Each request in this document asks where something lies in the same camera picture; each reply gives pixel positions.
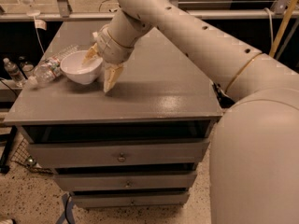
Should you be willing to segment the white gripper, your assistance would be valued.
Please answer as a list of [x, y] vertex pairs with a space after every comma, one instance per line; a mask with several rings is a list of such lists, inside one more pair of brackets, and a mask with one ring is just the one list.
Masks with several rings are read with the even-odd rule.
[[98, 32], [96, 43], [94, 43], [85, 54], [82, 63], [98, 58], [99, 55], [106, 62], [104, 67], [104, 92], [109, 92], [118, 81], [122, 71], [123, 64], [126, 62], [133, 48], [126, 48], [118, 44], [108, 32], [108, 26], [104, 25]]

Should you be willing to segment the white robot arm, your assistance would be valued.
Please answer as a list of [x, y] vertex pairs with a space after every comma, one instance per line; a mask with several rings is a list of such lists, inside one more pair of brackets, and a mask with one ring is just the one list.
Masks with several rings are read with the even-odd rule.
[[118, 2], [96, 38], [106, 91], [157, 28], [234, 101], [212, 137], [211, 223], [299, 224], [299, 75], [169, 0]]

